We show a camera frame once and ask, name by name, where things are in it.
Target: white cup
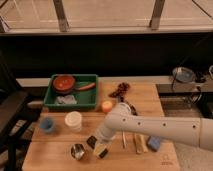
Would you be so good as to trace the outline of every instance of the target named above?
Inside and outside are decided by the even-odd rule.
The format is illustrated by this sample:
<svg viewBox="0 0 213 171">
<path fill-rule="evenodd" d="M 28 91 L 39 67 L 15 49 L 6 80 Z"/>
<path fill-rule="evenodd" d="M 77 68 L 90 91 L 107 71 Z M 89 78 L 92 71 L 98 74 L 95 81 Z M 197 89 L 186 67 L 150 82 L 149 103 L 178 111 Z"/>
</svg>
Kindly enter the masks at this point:
<svg viewBox="0 0 213 171">
<path fill-rule="evenodd" d="M 65 116 L 65 124 L 73 131 L 80 132 L 82 128 L 82 115 L 77 111 L 68 113 Z"/>
</svg>

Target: red bowl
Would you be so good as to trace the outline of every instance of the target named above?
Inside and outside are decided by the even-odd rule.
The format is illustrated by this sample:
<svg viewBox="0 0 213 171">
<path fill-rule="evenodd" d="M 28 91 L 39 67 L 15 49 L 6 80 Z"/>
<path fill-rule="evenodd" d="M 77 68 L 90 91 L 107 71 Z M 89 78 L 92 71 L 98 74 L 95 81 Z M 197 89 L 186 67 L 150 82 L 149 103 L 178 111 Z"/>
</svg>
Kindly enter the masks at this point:
<svg viewBox="0 0 213 171">
<path fill-rule="evenodd" d="M 53 82 L 53 90 L 59 94 L 69 94 L 75 85 L 75 78 L 72 75 L 59 75 Z"/>
</svg>

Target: cloth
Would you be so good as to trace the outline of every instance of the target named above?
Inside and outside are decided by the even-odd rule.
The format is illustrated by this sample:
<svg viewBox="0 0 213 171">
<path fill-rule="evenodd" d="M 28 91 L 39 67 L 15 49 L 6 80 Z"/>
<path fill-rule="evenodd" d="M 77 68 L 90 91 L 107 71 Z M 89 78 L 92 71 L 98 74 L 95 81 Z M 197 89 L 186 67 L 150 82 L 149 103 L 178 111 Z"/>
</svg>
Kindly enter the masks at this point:
<svg viewBox="0 0 213 171">
<path fill-rule="evenodd" d="M 77 101 L 73 95 L 57 96 L 55 104 L 77 104 Z"/>
</svg>

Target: green tray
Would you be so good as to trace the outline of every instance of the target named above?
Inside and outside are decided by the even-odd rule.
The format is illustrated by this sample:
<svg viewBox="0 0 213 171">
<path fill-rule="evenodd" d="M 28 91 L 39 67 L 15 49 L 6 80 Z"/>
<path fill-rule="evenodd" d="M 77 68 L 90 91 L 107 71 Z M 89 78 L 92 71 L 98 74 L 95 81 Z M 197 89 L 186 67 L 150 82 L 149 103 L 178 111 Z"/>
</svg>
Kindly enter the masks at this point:
<svg viewBox="0 0 213 171">
<path fill-rule="evenodd" d="M 52 81 L 59 74 L 55 74 L 51 77 L 49 86 L 44 98 L 44 106 L 47 106 L 50 110 L 88 110 L 94 109 L 97 104 L 98 98 L 98 76 L 95 74 L 71 74 L 75 77 L 75 87 L 81 87 L 89 83 L 96 83 L 95 88 L 83 91 L 73 90 L 70 94 L 74 95 L 77 100 L 77 104 L 55 104 L 57 93 L 52 89 Z"/>
</svg>

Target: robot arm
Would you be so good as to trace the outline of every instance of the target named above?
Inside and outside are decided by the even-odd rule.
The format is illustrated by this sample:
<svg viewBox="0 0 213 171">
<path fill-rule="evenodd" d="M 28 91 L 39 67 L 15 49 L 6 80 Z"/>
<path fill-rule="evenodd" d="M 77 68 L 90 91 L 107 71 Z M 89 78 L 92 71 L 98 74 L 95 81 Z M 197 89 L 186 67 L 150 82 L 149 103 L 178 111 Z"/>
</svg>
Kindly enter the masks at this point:
<svg viewBox="0 0 213 171">
<path fill-rule="evenodd" d="M 158 136 L 213 151 L 213 121 L 210 119 L 134 116 L 128 104 L 118 103 L 99 125 L 95 137 L 106 143 L 117 131 Z"/>
</svg>

